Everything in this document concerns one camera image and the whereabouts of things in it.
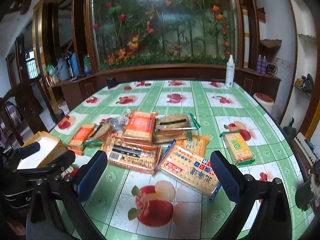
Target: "blue bottle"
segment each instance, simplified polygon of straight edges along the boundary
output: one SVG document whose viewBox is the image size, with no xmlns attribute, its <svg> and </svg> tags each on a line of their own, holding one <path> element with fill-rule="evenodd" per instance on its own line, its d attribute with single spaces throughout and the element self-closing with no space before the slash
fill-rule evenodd
<svg viewBox="0 0 320 240">
<path fill-rule="evenodd" d="M 259 57 L 257 59 L 257 72 L 258 73 L 261 72 L 261 64 L 262 64 L 262 57 L 261 57 L 261 55 L 259 55 Z"/>
</svg>

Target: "window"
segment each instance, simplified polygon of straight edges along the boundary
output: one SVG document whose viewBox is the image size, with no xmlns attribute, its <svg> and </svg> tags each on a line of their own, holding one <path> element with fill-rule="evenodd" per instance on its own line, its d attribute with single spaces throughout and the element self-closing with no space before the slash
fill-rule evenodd
<svg viewBox="0 0 320 240">
<path fill-rule="evenodd" d="M 35 55 L 33 53 L 33 50 L 26 53 L 26 63 L 27 63 L 29 78 L 31 79 L 31 78 L 37 77 L 38 72 L 37 72 Z"/>
</svg>

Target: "water bottle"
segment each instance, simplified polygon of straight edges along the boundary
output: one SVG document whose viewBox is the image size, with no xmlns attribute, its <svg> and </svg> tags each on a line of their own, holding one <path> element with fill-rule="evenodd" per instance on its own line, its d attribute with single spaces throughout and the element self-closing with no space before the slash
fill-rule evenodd
<svg viewBox="0 0 320 240">
<path fill-rule="evenodd" d="M 227 62 L 226 87 L 233 86 L 234 77 L 235 77 L 235 63 L 233 62 L 233 55 L 231 54 Z"/>
<path fill-rule="evenodd" d="M 261 55 L 259 55 L 259 57 L 257 59 L 257 72 L 258 73 L 261 72 L 261 64 L 262 64 L 262 57 L 261 57 Z"/>
<path fill-rule="evenodd" d="M 267 62 L 266 56 L 264 56 L 263 59 L 262 59 L 262 63 L 261 63 L 261 72 L 260 72 L 260 74 L 264 75 L 266 73 L 267 64 L 268 64 L 268 62 Z"/>
</svg>

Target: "white container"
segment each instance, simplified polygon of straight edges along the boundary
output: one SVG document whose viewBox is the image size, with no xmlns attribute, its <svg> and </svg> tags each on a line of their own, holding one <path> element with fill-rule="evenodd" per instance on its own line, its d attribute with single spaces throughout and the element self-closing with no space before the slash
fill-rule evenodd
<svg viewBox="0 0 320 240">
<path fill-rule="evenodd" d="M 235 66 L 236 65 L 233 62 L 233 56 L 231 54 L 227 62 L 226 83 L 225 83 L 226 87 L 233 86 L 233 78 L 235 77 Z"/>
<path fill-rule="evenodd" d="M 64 115 L 67 115 L 70 113 L 68 105 L 65 101 L 61 105 L 58 105 L 58 107 L 63 111 Z"/>
</svg>

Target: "barcode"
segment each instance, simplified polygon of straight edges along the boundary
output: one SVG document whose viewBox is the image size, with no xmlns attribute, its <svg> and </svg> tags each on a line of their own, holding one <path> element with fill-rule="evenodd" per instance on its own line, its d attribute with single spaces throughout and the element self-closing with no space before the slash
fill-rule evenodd
<svg viewBox="0 0 320 240">
<path fill-rule="evenodd" d="M 109 155 L 109 158 L 110 159 L 114 159 L 114 160 L 119 160 L 120 159 L 120 154 L 111 152 L 110 155 Z"/>
</svg>

